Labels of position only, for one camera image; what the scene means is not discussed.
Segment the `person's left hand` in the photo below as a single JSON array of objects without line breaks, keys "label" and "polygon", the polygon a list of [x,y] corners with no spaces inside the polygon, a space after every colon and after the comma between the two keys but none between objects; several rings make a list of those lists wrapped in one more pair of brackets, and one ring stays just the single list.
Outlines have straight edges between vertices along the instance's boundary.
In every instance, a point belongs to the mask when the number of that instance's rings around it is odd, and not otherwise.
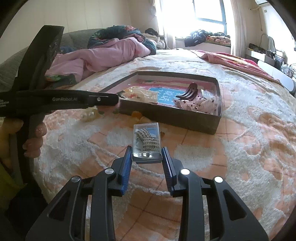
[{"label": "person's left hand", "polygon": [[[17,134],[22,131],[23,121],[11,118],[5,118],[1,124],[1,164],[9,171],[13,169],[12,158],[10,154],[10,135]],[[20,141],[22,141],[25,157],[37,158],[41,154],[43,145],[43,137],[47,133],[47,127],[44,122],[39,123],[34,129],[34,135],[24,136],[20,133]]]}]

